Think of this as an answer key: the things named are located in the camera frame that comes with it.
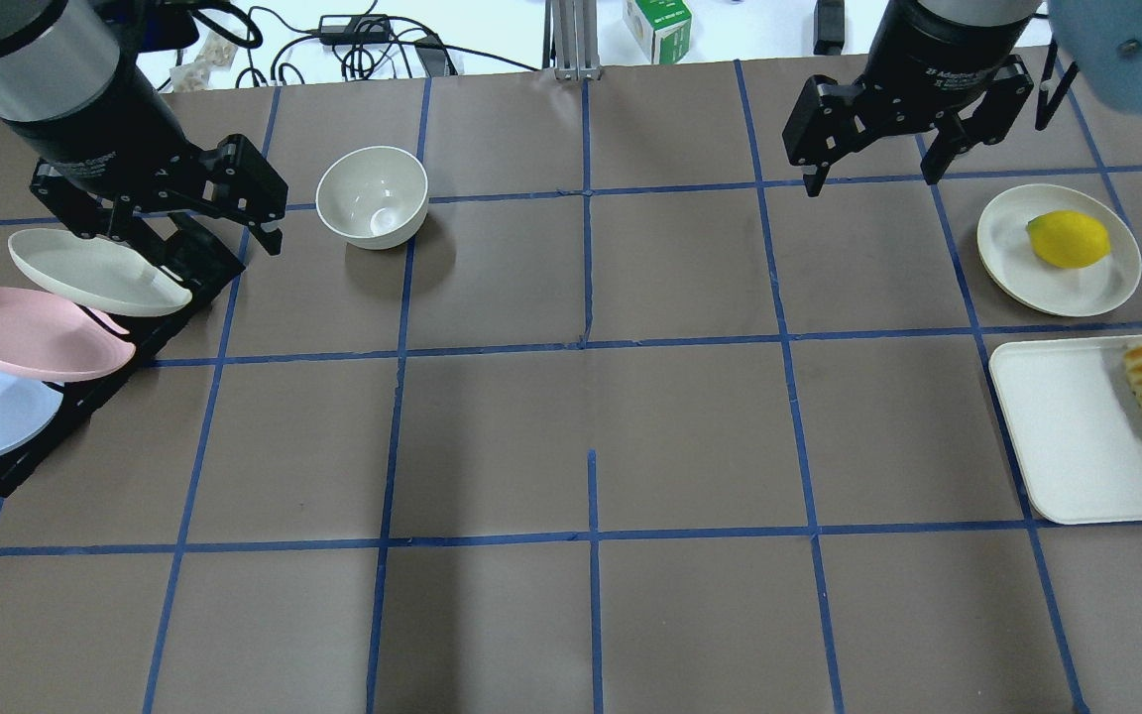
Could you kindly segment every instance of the yellow lemon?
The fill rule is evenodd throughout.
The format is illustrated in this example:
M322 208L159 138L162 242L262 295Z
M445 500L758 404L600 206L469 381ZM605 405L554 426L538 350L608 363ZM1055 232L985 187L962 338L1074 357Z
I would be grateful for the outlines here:
M1052 211L1029 222L1029 244L1056 267L1087 267L1113 250L1104 223L1078 211Z

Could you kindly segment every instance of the bolt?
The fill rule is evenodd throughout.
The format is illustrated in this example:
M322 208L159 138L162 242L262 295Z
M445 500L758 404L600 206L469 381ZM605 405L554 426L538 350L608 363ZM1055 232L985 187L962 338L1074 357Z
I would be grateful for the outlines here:
M1129 59L1131 57L1137 55L1141 49L1142 41L1134 40L1134 38L1132 38L1132 40L1127 40L1124 41L1123 45L1118 45L1118 57Z

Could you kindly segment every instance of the pink plate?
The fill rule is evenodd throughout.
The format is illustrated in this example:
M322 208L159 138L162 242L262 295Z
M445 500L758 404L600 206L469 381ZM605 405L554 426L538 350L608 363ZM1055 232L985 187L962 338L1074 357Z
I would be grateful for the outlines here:
M119 331L108 315L91 311ZM103 378L135 356L80 307L40 289L0 288L0 371L26 379Z

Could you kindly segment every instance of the green and white box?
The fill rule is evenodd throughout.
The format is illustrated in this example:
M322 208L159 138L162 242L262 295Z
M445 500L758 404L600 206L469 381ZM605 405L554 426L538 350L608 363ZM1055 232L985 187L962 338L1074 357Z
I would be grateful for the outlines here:
M694 15L681 0L625 0L625 24L652 64L676 64L690 50Z

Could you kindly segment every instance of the white bowl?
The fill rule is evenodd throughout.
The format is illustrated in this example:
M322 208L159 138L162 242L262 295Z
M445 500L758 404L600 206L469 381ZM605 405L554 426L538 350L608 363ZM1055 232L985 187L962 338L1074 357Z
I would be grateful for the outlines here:
M1113 251L1093 266L1051 266L1029 243L1029 223L1052 211L1078 211L1104 223ZM1035 311L1087 318L1113 311L1139 287L1142 258L1123 218L1091 195L1061 185L1035 183L1003 191L989 201L975 230L989 276Z
M359 248L402 244L420 230L431 207L431 180L413 154L369 146L345 154L316 186L320 219Z

